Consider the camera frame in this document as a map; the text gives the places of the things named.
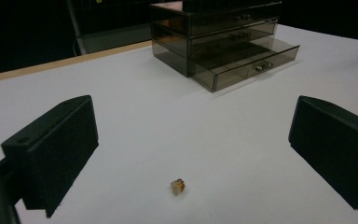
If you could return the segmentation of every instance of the plastic storage box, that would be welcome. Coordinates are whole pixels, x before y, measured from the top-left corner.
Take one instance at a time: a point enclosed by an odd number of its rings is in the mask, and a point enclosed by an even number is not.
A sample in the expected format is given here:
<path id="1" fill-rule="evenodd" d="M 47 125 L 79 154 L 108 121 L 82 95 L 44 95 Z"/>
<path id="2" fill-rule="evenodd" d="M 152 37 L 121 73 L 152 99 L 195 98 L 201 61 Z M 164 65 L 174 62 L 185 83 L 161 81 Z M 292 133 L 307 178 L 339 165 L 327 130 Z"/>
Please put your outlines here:
<path id="1" fill-rule="evenodd" d="M 201 9 L 194 2 L 150 5 L 153 54 L 209 91 L 295 59 L 299 46 L 274 39 L 281 2 Z"/>

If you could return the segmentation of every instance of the white tabletop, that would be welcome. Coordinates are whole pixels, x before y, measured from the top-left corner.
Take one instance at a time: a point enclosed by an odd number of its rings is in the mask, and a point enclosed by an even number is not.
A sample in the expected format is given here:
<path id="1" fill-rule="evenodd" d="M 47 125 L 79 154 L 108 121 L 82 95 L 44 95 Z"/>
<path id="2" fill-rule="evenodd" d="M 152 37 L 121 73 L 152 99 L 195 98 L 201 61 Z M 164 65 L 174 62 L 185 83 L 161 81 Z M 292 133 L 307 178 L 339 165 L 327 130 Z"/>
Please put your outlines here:
<path id="1" fill-rule="evenodd" d="M 282 25 L 276 37 L 301 45 L 294 62 L 216 93 L 150 47 L 1 80 L 0 144 L 85 94 L 100 136 L 53 217 L 18 202 L 21 222 L 358 224 L 287 140 L 299 95 L 358 115 L 358 40 Z"/>

